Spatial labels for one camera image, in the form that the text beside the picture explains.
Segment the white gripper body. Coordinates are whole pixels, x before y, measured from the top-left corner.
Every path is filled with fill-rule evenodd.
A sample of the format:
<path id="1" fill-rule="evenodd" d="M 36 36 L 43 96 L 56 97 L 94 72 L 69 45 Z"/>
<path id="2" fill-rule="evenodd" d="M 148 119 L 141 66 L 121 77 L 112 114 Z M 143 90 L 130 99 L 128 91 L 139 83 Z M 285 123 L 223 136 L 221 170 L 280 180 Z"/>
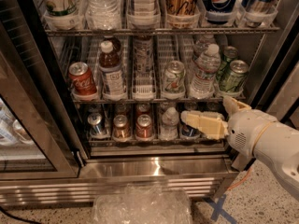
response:
<path id="1" fill-rule="evenodd" d="M 276 121 L 274 116 L 257 109 L 236 112 L 228 121 L 227 142 L 242 155 L 252 157 L 262 133 Z"/>

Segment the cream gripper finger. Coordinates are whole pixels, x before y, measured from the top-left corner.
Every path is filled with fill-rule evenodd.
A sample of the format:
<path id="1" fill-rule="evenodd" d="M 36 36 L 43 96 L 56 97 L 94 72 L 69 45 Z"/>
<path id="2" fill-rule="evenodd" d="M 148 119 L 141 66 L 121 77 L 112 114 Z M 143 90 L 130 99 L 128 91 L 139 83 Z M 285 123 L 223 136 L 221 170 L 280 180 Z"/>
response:
<path id="1" fill-rule="evenodd" d="M 185 124 L 199 130 L 208 139 L 219 140 L 228 135 L 228 124 L 218 113 L 183 111 L 180 117 Z"/>
<path id="2" fill-rule="evenodd" d="M 231 96 L 223 97 L 223 105 L 225 111 L 229 116 L 232 116 L 234 113 L 242 111 L 242 110 L 251 110 L 251 106 L 247 105 L 243 102 L 237 101 L 235 98 Z"/>

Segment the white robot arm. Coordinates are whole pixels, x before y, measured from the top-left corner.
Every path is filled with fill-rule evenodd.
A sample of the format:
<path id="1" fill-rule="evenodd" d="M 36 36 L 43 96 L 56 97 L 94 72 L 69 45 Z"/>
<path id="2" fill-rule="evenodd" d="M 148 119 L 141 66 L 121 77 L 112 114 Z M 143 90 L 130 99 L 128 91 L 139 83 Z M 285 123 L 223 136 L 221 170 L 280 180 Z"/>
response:
<path id="1" fill-rule="evenodd" d="M 184 111 L 180 117 L 207 138 L 225 139 L 243 156 L 262 162 L 280 186 L 299 200 L 299 131 L 231 96 L 223 98 L 223 105 L 226 121 L 201 111 Z"/>

